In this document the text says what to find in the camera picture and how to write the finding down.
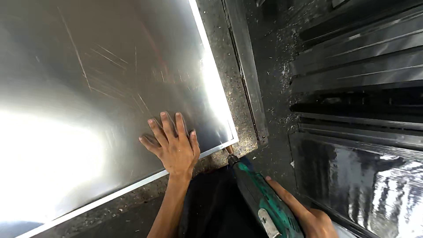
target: right hand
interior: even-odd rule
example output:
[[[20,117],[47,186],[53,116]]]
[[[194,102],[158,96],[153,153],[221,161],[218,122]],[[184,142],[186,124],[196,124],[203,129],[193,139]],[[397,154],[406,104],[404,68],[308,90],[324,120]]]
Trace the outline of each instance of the right hand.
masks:
[[[192,171],[200,157],[200,148],[198,147],[197,135],[195,130],[190,134],[188,140],[185,134],[184,121],[181,113],[176,113],[176,130],[178,136],[175,137],[170,118],[166,112],[161,112],[163,131],[158,127],[154,119],[149,119],[148,124],[154,133],[160,146],[151,143],[145,136],[140,136],[140,142],[151,152],[153,152],[162,161],[163,166],[169,172],[172,179],[182,179],[189,182],[192,177]]]
[[[266,181],[291,209],[294,216],[298,218],[306,238],[338,238],[332,221],[326,213],[317,209],[307,210],[278,182],[272,180],[269,176],[266,177]]]

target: metal channel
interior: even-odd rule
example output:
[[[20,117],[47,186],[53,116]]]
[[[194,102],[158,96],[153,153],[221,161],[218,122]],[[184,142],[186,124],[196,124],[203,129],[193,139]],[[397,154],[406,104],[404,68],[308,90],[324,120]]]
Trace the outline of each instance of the metal channel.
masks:
[[[250,33],[242,0],[222,0],[228,21],[232,43],[236,49],[236,58],[241,72],[248,105],[253,118],[254,130],[260,144],[267,144],[269,132],[261,100],[260,85],[255,67]]]
[[[200,157],[238,141],[195,0],[3,1],[0,237],[166,175],[138,141],[161,111],[182,112]]]
[[[353,116],[339,116],[339,115],[328,115],[328,114],[306,113],[306,112],[298,112],[297,114],[300,117],[313,118],[313,119],[319,119],[319,120],[347,122],[347,123],[364,124],[364,125],[376,125],[376,126],[383,126],[383,127],[396,127],[396,128],[413,129],[413,130],[423,130],[423,123],[418,123],[418,122],[404,122],[404,121],[395,121],[395,120],[373,119],[373,118],[363,118],[363,117],[353,117]]]
[[[377,27],[365,27],[337,41],[324,42],[291,62],[296,75],[423,45],[423,7],[412,9]]]
[[[345,1],[347,0],[332,0],[332,7],[336,8],[337,6],[339,6],[341,3]]]
[[[296,142],[298,140],[312,140],[316,142],[322,142],[326,144],[333,144],[333,145],[341,145],[351,149],[360,149],[367,152],[377,153],[380,155],[391,155],[393,157],[401,157],[409,160],[422,160],[423,152],[412,150],[412,149],[405,149],[405,148],[398,148],[386,145],[379,145],[379,144],[369,144],[360,141],[353,141],[343,138],[335,138],[329,136],[321,136],[315,135],[310,133],[302,133],[296,132],[289,136],[291,145],[294,147],[297,146]]]
[[[380,129],[366,130],[352,127],[339,127],[332,125],[298,124],[300,131],[331,136],[373,144],[384,144],[407,149],[423,150],[423,134],[398,130]]]
[[[307,92],[378,85],[384,88],[423,85],[423,47],[382,55],[366,62],[300,76],[293,92]]]

